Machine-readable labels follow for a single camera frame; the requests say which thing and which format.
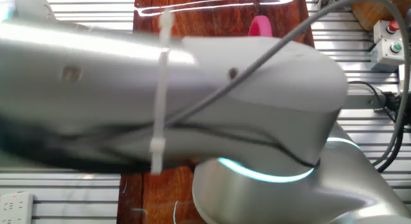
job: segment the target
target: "electrical outlet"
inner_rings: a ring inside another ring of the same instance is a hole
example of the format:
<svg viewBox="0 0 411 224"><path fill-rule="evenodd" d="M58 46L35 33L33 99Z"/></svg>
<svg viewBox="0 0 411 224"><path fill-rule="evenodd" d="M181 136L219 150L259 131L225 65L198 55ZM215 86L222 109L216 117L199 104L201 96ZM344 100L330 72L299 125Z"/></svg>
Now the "electrical outlet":
<svg viewBox="0 0 411 224"><path fill-rule="evenodd" d="M0 224L30 224L33 195L27 192L0 197Z"/></svg>

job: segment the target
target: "white cable tie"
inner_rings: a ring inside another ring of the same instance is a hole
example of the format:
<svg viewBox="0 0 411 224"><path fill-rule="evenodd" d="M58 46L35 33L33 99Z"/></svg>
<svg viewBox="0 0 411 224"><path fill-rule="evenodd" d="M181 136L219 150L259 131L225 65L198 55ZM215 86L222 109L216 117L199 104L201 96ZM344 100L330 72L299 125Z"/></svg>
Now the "white cable tie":
<svg viewBox="0 0 411 224"><path fill-rule="evenodd" d="M168 84L168 55L170 53L171 28L174 25L174 16L167 9L160 16L160 43L164 46L164 51L160 54L159 59L159 82L155 95L154 105L154 131L150 142L150 152L152 153L151 174L159 175L162 171L162 156L166 148L166 139L164 138L164 120L166 116L166 95Z"/></svg>

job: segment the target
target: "cable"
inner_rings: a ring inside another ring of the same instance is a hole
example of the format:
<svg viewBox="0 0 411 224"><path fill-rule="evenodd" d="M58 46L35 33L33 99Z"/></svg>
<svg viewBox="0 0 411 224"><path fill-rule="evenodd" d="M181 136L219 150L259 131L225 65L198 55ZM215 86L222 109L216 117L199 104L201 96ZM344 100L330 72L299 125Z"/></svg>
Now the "cable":
<svg viewBox="0 0 411 224"><path fill-rule="evenodd" d="M306 161L300 159L298 156L296 156L294 153L292 153L290 150L288 150L284 145L279 143L273 137L271 137L273 142L261 141L259 139L254 139L254 138L250 138L250 137L243 137L243 136L236 135L236 134L222 132L222 131L219 131L217 129L210 128L210 127L200 125L200 124L196 124L196 123L175 124L173 126L173 128L192 129L192 130L197 130L199 132L204 132L205 134L214 135L214 136L217 136L217 137L223 137L223 138L228 138L228 139L232 139L232 140L235 140L235 141L247 142L247 143L250 143L250 144L258 144L258 145L273 147L273 148L281 151L282 153L284 153L285 155L287 155L288 157L290 157L291 159L293 159L295 162L299 163L302 166L309 167L309 168L318 168L319 165L320 165L320 161L318 161L316 164L312 164L312 163L309 163L309 162L306 162Z"/></svg>
<svg viewBox="0 0 411 224"><path fill-rule="evenodd" d="M377 46L377 44L372 44L371 45L371 47L369 47L368 49L367 49L367 51L372 51L375 47Z"/></svg>
<svg viewBox="0 0 411 224"><path fill-rule="evenodd" d="M287 43L291 42L296 37L298 37L301 33L303 33L306 29L308 29L310 25L316 20L318 20L319 18L327 15L329 12L332 12L342 6L348 6L352 3L359 3L362 1L377 1L379 3L384 4L387 7L387 9L391 12L391 14L394 16L395 20L398 21L399 29L400 29L402 39L403 39L403 45L405 47L409 46L407 27L405 26L405 23L402 19L400 12L389 0L342 0L342 1L337 1L333 4L326 6L325 8L321 9L318 13L312 15L311 17L303 21L300 25L298 25L298 27L296 27L294 30L289 32L289 34L287 34L283 39L281 39L274 47L269 49L263 56L261 56L253 64L251 64L248 68L246 68L246 70L243 73L241 73L236 78L231 80L228 85L213 92L212 94L204 98L202 101L195 103L193 106L182 109L180 112L177 112L177 114L175 114L174 116L168 116L169 118L166 120L165 126L171 127L172 125L179 123L191 117L192 115L200 112L201 110L205 109L209 105L213 104L218 99L227 95L230 91L232 91L239 84L241 84L248 77L250 77L253 73L255 73L266 61L268 61L272 56L274 56L278 51L280 51L285 45L287 45ZM405 52L405 56L410 56L410 50L408 48L404 48L404 52ZM391 140L390 140L390 143L389 143L389 146L386 152L383 154L383 156L381 156L380 159L378 159L376 162L373 163L374 165L381 163L387 158L387 156L392 150L392 147L394 146L398 133L401 131L401 120L404 116L405 105L406 105L407 96L408 96L408 88L409 88L409 83L410 83L410 65L411 65L410 59L405 58L404 89L403 89L403 94L402 94L402 100L401 100L399 110L398 110L398 118L396 120L394 133L391 137ZM137 134L139 135L147 135L147 134L150 135L151 133L152 133L152 126L149 126L148 128L142 128L140 131L137 132Z"/></svg>
<svg viewBox="0 0 411 224"><path fill-rule="evenodd" d="M378 96L377 91L375 90L375 88L374 88L371 84L369 84L369 83L367 83L367 82L363 82L363 81L353 81L353 82L349 82L349 84L364 84L364 85L368 86L368 87L372 90L372 92L374 93L374 95L375 95L375 97L376 97L376 99L377 99L377 102L378 102L379 106L383 109L383 111L387 114L387 116L390 118L390 120L391 120L392 122L394 122L394 123L396 122L396 120L392 117L392 115L390 114L390 112L387 110L387 108L386 108L386 106L384 105L384 103L381 101L380 97Z"/></svg>
<svg viewBox="0 0 411 224"><path fill-rule="evenodd" d="M399 153L399 150L401 149L401 145L403 144L403 136L404 136L404 125L403 129L398 133L397 136L397 141L394 146L394 149L392 150L392 153L390 157L382 164L377 170L379 173L384 172L392 163L393 161L397 158L397 155Z"/></svg>

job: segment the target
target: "glowing light ring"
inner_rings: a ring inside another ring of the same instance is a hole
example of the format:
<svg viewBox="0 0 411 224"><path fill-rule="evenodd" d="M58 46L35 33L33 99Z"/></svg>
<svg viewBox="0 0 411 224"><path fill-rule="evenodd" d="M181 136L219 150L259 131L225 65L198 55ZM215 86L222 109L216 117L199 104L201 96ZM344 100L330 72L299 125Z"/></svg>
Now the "glowing light ring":
<svg viewBox="0 0 411 224"><path fill-rule="evenodd" d="M339 138L339 137L329 137L327 139L327 142L344 142L344 143L348 143L351 144L355 147L357 147L358 149L360 149L360 147L355 144L354 142L344 139L344 138ZM245 167L243 167L241 164L238 164L235 161L229 160L229 159L224 159L224 158L219 158L218 159L219 162L221 162L221 164L223 164L224 166L226 166L227 168L233 170L236 173L239 173L245 177L249 177L255 180L259 180L262 182L272 182L272 183L288 183L288 182L296 182L298 180L301 180L303 178L306 178L308 175L310 175L314 169L310 169L309 171L300 174L300 175L295 175L295 176L275 176L275 175L267 175L264 173L259 173L256 171L253 171L251 169L247 169Z"/></svg>

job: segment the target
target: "wooden surface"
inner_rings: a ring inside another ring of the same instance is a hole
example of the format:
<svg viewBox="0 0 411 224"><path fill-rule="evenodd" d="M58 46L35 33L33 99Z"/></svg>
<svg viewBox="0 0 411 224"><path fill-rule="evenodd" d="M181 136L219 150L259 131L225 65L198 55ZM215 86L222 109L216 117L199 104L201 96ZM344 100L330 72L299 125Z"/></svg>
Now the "wooden surface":
<svg viewBox="0 0 411 224"><path fill-rule="evenodd" d="M156 14L164 10L159 7L166 5L174 5L173 10L176 10L173 35L178 36L245 36L252 19L265 15L272 22L273 36L283 37L308 17L305 0L293 0L286 4L273 2L277 1L136 0L134 31L158 33L159 16ZM313 46L311 30L296 41ZM167 170L161 176L148 173L123 175L118 223L169 224L174 223L174 219L177 224L204 223L192 202L192 180L193 175L188 168Z"/></svg>

